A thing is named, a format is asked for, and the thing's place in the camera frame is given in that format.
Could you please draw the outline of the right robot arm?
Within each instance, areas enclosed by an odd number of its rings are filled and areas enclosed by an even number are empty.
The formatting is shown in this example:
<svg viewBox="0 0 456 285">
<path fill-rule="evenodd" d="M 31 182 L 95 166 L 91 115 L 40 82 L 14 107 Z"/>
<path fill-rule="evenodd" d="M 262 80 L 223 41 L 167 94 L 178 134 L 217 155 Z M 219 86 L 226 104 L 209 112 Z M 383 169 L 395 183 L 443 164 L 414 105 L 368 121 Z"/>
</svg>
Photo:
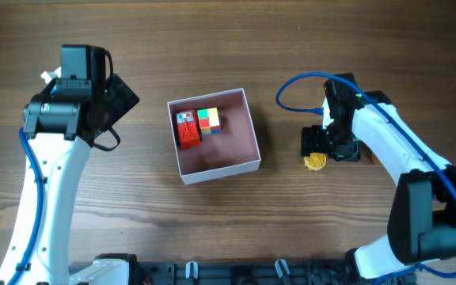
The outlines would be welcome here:
<svg viewBox="0 0 456 285">
<path fill-rule="evenodd" d="M 317 73 L 323 122 L 302 129 L 301 155 L 358 162 L 362 146 L 396 185 L 386 234 L 350 252 L 353 281 L 375 284 L 424 270 L 456 278 L 456 165 L 434 152 L 400 118 L 381 91 L 364 91 L 352 74 Z"/>
</svg>

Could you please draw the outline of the colourful puzzle cube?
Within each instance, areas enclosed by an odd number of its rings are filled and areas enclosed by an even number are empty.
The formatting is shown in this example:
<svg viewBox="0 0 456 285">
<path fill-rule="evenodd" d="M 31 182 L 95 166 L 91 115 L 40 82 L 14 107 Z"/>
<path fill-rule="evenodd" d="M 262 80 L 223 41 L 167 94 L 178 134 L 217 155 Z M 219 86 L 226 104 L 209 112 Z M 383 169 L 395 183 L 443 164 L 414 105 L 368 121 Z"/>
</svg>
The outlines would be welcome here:
<svg viewBox="0 0 456 285">
<path fill-rule="evenodd" d="M 203 135 L 216 134 L 221 131 L 217 108 L 205 108 L 197 111 L 200 131 Z"/>
</svg>

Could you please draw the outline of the yellow round spinner toy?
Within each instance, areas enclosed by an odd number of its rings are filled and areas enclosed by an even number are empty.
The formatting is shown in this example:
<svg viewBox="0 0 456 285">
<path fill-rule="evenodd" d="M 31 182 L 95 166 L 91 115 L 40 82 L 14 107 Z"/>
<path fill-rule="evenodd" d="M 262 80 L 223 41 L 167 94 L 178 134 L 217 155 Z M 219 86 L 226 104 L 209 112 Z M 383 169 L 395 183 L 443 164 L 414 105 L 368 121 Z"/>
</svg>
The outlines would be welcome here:
<svg viewBox="0 0 456 285">
<path fill-rule="evenodd" d="M 308 170 L 318 171 L 325 167 L 327 157 L 323 153 L 311 153 L 304 157 L 304 165 Z"/>
</svg>

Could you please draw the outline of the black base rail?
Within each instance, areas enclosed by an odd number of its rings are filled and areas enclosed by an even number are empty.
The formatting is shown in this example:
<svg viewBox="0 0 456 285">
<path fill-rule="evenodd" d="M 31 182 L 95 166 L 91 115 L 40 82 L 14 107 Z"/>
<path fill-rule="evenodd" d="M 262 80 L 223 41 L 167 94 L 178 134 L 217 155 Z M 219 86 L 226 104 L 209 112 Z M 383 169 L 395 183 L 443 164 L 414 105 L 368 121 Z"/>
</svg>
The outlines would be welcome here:
<svg viewBox="0 0 456 285">
<path fill-rule="evenodd" d="M 237 285 L 237 284 L 372 284 L 372 279 L 355 275 L 355 269 L 342 259 L 255 263 L 139 262 L 136 255 L 103 253 L 96 261 L 113 258 L 130 265 L 127 284 L 156 285 Z"/>
</svg>

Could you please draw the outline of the white box pink inside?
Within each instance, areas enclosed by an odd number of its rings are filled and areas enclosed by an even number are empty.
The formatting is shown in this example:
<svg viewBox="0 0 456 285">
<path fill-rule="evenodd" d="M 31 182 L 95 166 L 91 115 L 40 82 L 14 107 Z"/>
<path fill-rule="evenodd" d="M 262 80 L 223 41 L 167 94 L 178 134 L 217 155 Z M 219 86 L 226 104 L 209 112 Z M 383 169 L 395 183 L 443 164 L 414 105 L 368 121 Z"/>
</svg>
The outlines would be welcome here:
<svg viewBox="0 0 456 285">
<path fill-rule="evenodd" d="M 181 180 L 185 184 L 255 171 L 261 162 L 253 120 L 243 88 L 189 97 L 167 103 Z M 198 146 L 181 149 L 177 114 L 217 108 L 220 132 L 204 135 Z"/>
</svg>

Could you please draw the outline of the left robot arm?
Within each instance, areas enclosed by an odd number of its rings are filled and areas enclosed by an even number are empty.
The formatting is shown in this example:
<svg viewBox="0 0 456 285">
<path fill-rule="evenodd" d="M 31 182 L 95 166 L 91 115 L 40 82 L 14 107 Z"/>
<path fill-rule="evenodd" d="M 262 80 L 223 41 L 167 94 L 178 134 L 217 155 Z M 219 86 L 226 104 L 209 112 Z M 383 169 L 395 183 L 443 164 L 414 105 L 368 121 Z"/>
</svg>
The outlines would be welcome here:
<svg viewBox="0 0 456 285">
<path fill-rule="evenodd" d="M 61 70 L 24 109 L 19 139 L 26 156 L 17 219 L 0 267 L 0 284 L 66 284 L 78 184 L 96 138 L 139 98 L 114 73 L 108 50 L 61 47 Z"/>
</svg>

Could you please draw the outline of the brown plush toy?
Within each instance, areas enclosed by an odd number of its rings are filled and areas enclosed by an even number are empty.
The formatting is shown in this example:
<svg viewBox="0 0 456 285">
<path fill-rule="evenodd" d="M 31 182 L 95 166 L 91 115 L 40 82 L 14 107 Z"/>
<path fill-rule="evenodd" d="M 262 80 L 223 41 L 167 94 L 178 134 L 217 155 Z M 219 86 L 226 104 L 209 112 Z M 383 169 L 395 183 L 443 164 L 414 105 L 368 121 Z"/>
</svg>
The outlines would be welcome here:
<svg viewBox="0 0 456 285">
<path fill-rule="evenodd" d="M 375 155 L 375 153 L 369 148 L 368 145 L 364 144 L 363 145 L 364 152 L 369 159 L 369 161 L 374 164 L 374 165 L 381 165 L 382 163 L 379 161 L 378 157 Z"/>
</svg>

